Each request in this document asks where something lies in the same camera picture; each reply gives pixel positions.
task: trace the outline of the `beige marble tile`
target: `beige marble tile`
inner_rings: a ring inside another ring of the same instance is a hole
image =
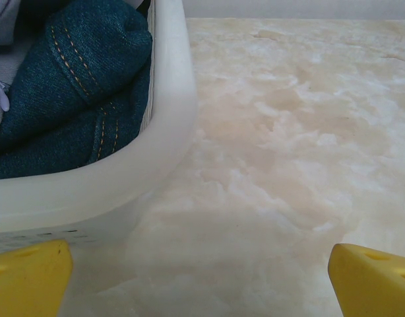
[[[200,117],[64,316],[341,316],[332,246],[405,256],[405,22],[191,19]]]

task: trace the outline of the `floor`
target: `floor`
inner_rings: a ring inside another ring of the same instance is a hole
[[[200,116],[62,317],[328,316],[334,244],[405,256],[405,22],[190,19]]]

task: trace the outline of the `yellow stitching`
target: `yellow stitching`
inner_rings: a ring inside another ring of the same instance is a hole
[[[75,51],[75,53],[77,53],[79,59],[82,61],[82,64],[84,65],[85,69],[88,71],[88,74],[90,74],[90,76],[91,76],[92,80],[94,81],[94,83],[97,85],[98,88],[100,88],[99,84],[97,83],[97,80],[91,74],[91,71],[89,70],[88,65],[85,64],[82,56],[79,54],[77,48],[75,47],[75,44],[73,44],[72,39],[71,39],[71,35],[69,35],[69,31],[68,31],[68,29],[66,27],[65,27],[65,31],[66,31],[66,35],[68,35],[68,39],[69,39],[69,41],[70,41],[70,43],[72,45],[73,50]]]
[[[106,116],[107,113],[103,110],[103,108],[100,108],[104,115]],[[104,142],[104,121],[105,121],[106,117],[103,117],[103,128],[102,128],[102,140],[100,141],[100,148],[98,149],[98,155],[97,155],[97,160],[100,159],[100,155],[102,154],[102,147],[103,147],[103,142]]]
[[[61,50],[59,48],[59,44],[56,41],[56,37],[55,37],[55,29],[53,26],[51,26],[51,34],[53,36],[53,39],[55,41],[56,44],[56,48],[57,51],[60,53],[60,56],[62,57],[62,60],[65,61],[65,56],[63,56],[63,54],[61,53]],[[77,81],[77,83],[80,85],[80,87],[83,89],[83,91],[85,92],[85,94],[87,96],[89,96],[88,92],[86,91],[86,89],[84,88],[84,86],[82,85],[81,81],[79,80],[79,78],[75,75],[74,71],[71,69],[71,67],[69,66],[68,62],[65,61],[65,65],[68,67],[68,69],[71,71],[72,75],[75,77],[75,80]]]
[[[111,152],[112,154],[115,152],[116,145],[117,145],[117,132],[119,131],[119,122],[116,120],[116,138],[115,138],[115,144],[113,145],[113,151]]]

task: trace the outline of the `jeans seam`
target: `jeans seam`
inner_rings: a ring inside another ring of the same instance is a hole
[[[81,81],[79,80],[79,78],[75,75],[75,72],[73,71],[73,69],[71,68],[71,66],[69,65],[69,63],[65,60],[65,56],[62,54],[62,51],[59,47],[59,43],[57,43],[56,40],[56,36],[55,36],[55,29],[53,27],[53,25],[51,26],[51,35],[53,36],[53,40],[55,41],[55,46],[57,48],[57,51],[59,52],[60,56],[62,57],[62,60],[65,62],[66,67],[68,67],[68,70],[72,73],[73,77],[75,78],[75,80],[77,81],[77,83],[80,85],[80,87],[83,89],[83,91],[85,92],[85,94],[87,96],[89,96],[88,91],[86,91],[86,89],[84,88],[84,86],[82,85]]]
[[[84,58],[79,54],[77,47],[75,46],[75,44],[72,41],[71,35],[69,34],[69,31],[66,27],[65,21],[63,21],[63,28],[65,29],[66,35],[68,36],[68,39],[71,43],[71,46],[73,48],[73,50],[75,51],[75,53],[78,55],[79,60],[82,62],[82,64],[84,65],[85,69],[88,71],[88,74],[90,74],[92,80],[94,81],[94,83],[96,84],[96,86],[101,90],[102,88],[100,87],[100,85],[97,83],[97,80],[94,78],[94,76],[91,74],[91,70],[88,68],[88,65],[85,63]]]
[[[103,122],[102,122],[102,139],[100,141],[100,147],[98,149],[97,160],[100,159],[100,155],[102,154],[103,143],[104,143],[104,126],[105,126],[106,115],[108,114],[106,111],[103,110],[103,107],[101,107],[100,109],[102,110],[104,116],[103,116]]]
[[[116,136],[115,136],[115,144],[113,144],[113,150],[111,151],[111,153],[113,154],[115,152],[116,149],[116,145],[117,145],[117,138],[118,138],[118,132],[119,131],[119,120],[116,120]]]

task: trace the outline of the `white wall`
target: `white wall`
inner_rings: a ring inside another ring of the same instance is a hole
[[[183,0],[183,4],[187,17],[405,19],[405,0]]]

